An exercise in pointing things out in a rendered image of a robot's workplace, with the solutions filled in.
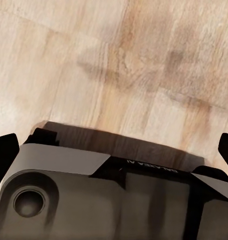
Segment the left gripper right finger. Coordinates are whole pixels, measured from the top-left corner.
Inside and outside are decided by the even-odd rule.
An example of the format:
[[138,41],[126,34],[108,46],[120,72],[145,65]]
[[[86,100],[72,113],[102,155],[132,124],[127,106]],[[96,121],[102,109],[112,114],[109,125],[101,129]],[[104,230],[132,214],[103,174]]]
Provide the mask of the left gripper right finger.
[[218,145],[218,151],[228,164],[228,133],[223,133],[221,135],[219,145]]

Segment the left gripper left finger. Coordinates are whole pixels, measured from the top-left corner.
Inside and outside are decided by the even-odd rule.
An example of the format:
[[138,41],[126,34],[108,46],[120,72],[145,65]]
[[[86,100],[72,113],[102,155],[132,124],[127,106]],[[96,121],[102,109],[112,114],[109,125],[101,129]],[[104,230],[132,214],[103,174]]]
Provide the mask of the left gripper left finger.
[[0,136],[0,183],[20,151],[15,133]]

